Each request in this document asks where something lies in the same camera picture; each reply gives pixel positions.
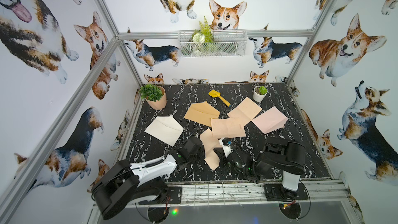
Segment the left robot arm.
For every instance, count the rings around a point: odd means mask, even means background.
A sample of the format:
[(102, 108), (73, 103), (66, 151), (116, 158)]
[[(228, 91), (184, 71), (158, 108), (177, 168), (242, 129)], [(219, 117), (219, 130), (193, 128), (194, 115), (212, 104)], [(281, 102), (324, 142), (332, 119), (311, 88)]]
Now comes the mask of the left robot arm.
[(205, 158), (205, 147), (197, 137), (191, 137), (165, 155), (141, 163), (118, 161), (92, 187), (92, 199), (102, 218), (109, 220), (118, 215), (128, 203), (163, 201), (169, 203), (169, 188), (162, 176), (185, 169)]

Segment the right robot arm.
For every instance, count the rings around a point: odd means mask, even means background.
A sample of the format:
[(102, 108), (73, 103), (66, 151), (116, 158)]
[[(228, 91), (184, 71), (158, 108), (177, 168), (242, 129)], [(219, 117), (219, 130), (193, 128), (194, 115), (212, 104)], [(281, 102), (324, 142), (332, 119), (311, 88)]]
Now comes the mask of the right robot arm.
[(301, 175), (304, 174), (306, 148), (293, 140), (267, 138), (263, 149), (253, 158), (231, 141), (220, 141), (221, 147), (213, 151), (218, 156), (221, 167), (230, 166), (243, 178), (258, 184), (271, 168), (282, 171), (282, 188), (290, 192), (299, 189)]

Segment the cream letter paper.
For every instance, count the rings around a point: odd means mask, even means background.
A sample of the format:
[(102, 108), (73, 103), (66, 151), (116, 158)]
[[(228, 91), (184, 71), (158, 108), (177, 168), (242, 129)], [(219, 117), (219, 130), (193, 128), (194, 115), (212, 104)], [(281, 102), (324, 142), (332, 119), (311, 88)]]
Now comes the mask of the cream letter paper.
[(214, 138), (245, 137), (245, 129), (238, 118), (211, 119), (211, 129)]
[(249, 97), (246, 97), (236, 108), (227, 113), (244, 127), (251, 122), (263, 109)]
[(205, 130), (200, 135), (200, 140), (202, 141), (205, 148), (205, 162), (208, 164), (210, 169), (214, 171), (219, 167), (220, 159), (218, 155), (214, 152), (214, 148), (221, 148), (217, 138), (213, 137), (211, 129)]

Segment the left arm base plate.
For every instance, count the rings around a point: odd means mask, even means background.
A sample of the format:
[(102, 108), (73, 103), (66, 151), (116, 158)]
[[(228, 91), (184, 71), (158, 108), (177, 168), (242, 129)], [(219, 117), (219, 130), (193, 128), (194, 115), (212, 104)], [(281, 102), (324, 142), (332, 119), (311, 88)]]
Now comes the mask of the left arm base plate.
[(181, 187), (167, 187), (160, 191), (160, 194), (152, 201), (141, 201), (139, 205), (159, 205), (159, 204), (180, 204), (182, 196)]

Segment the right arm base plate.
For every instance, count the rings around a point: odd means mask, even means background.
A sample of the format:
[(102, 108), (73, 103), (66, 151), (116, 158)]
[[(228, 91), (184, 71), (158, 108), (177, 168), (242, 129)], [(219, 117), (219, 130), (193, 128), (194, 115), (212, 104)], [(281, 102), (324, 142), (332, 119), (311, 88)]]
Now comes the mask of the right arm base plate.
[(282, 184), (264, 184), (263, 187), (267, 201), (293, 202), (309, 199), (304, 184), (299, 184), (297, 191), (288, 190)]

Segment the brown kraft envelope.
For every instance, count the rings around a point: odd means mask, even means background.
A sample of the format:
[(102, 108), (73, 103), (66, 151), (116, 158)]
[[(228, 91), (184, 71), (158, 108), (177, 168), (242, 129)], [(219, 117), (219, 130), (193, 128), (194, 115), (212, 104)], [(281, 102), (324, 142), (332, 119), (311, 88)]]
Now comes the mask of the brown kraft envelope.
[(218, 119), (219, 115), (220, 112), (205, 101), (191, 104), (184, 119), (211, 127), (211, 120)]

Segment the pink envelope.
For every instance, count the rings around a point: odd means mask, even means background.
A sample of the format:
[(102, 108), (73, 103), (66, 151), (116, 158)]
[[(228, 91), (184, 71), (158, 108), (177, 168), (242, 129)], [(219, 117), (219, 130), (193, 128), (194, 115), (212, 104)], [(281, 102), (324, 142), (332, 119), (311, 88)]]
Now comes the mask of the pink envelope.
[(267, 134), (283, 128), (287, 120), (287, 116), (285, 116), (276, 107), (272, 107), (260, 116), (253, 119), (252, 122), (263, 134)]

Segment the white envelope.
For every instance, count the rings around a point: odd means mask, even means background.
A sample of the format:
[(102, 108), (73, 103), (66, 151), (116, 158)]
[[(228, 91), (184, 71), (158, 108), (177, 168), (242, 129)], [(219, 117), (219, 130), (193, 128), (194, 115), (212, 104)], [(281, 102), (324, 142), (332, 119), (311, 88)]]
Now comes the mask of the white envelope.
[(183, 127), (170, 116), (157, 116), (146, 128), (145, 133), (159, 139), (160, 141), (174, 146), (183, 132)]

